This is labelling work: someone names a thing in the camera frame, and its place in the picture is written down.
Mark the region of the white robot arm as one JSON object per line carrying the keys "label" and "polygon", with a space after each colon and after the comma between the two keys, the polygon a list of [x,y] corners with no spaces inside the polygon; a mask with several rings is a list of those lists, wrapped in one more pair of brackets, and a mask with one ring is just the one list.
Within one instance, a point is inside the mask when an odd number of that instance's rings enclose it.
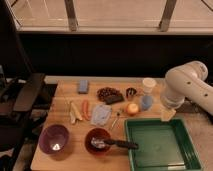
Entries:
{"label": "white robot arm", "polygon": [[163,105],[161,120],[171,120],[186,98],[197,103],[213,117],[213,87],[205,82],[207,76],[208,69],[200,61],[188,62],[168,70],[160,94]]}

